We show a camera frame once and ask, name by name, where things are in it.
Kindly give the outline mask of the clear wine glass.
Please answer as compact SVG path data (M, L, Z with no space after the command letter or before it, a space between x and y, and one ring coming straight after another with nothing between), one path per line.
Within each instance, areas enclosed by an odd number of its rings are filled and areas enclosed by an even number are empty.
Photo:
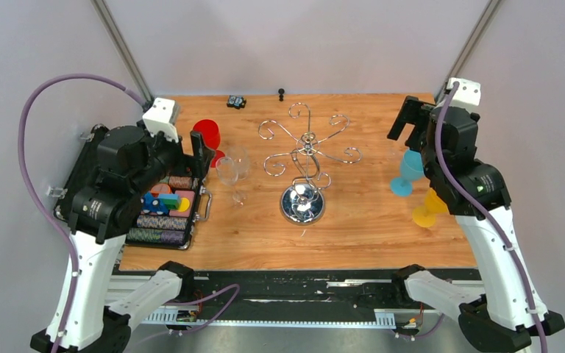
M232 189L232 201L236 207L243 207L246 202L245 194L237 189L238 169L230 157L221 157L216 161L216 173L222 184Z

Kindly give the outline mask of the red wine glass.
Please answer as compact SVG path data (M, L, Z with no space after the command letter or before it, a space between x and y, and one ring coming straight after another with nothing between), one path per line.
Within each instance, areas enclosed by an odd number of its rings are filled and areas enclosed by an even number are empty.
M193 131L200 132L204 139L206 147L212 149L215 154L210 163L211 168L216 167L216 163L219 159L225 156L225 153L219 149L221 144L221 133L218 124L210 119L203 119L197 121L193 125Z

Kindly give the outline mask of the blue wine glass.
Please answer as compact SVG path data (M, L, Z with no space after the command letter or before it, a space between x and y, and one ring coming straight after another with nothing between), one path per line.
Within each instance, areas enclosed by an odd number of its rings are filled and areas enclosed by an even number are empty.
M417 151L408 149L399 164L399 176L390 182L391 191L400 197L407 197L413 192L413 182L424 176L422 156Z

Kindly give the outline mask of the yellow wine glass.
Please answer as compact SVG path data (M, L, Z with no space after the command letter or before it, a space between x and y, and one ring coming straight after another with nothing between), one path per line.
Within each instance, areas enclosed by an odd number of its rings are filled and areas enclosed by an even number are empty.
M448 212L445 202L430 188L426 192L423 204L413 210L412 219L419 227L430 228L435 224L437 215Z

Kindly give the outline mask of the chrome wine glass rack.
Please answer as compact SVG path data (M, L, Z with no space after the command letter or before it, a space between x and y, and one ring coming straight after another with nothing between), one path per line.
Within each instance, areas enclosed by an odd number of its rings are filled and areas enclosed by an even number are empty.
M294 135L278 121L268 119L262 121L257 133L263 140L272 140L275 137L273 126L279 127L294 142L294 147L287 152L271 154L263 161L263 170L271 177L282 176L287 169L285 163L273 163L272 161L289 157L299 175L291 180L291 184L282 192L279 200L279 209L283 218L297 226L308 226L319 221L326 210L326 199L324 191L332 184L331 176L322 170L319 157L326 157L343 164L351 165L359 163L363 153L356 147L347 147L344 150L344 158L331 156L321 150L321 146L335 136L342 134L350 125L351 121L347 115L335 114L328 119L328 124L334 126L336 131L332 134L319 138L313 131L312 112L310 106L304 102L296 102L288 109L288 116L292 119L302 117L306 112L307 130L301 135Z

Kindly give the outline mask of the clear ribbed goblet glass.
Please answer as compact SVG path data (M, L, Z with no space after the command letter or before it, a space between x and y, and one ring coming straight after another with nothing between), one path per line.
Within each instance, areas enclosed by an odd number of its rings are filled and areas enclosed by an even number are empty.
M231 146L228 148L227 156L234 162L238 172L238 179L244 180L249 176L250 160L246 148L243 146Z

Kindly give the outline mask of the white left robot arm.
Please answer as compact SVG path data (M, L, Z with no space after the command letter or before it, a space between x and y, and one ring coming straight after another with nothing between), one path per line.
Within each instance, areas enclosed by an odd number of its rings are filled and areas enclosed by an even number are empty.
M135 328L159 306L194 298L193 269L168 261L127 297L106 303L118 252L141 215L146 193L169 176L205 177L213 150L200 132L191 132L190 139L193 154L185 154L179 138L152 134L142 124L92 128L51 216L66 223L75 255L54 317L32 336L32 349L122 352Z

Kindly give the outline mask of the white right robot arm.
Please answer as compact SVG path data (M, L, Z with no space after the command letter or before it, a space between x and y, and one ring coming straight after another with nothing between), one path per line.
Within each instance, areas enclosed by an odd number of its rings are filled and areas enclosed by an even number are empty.
M458 287L413 264L393 274L391 297L400 307L421 302L442 312L479 352L521 352L533 337L563 330L565 321L547 309L527 273L502 174L475 156L479 119L456 104L407 96L388 138L413 126L405 144L420 153L431 190L463 230L484 290Z

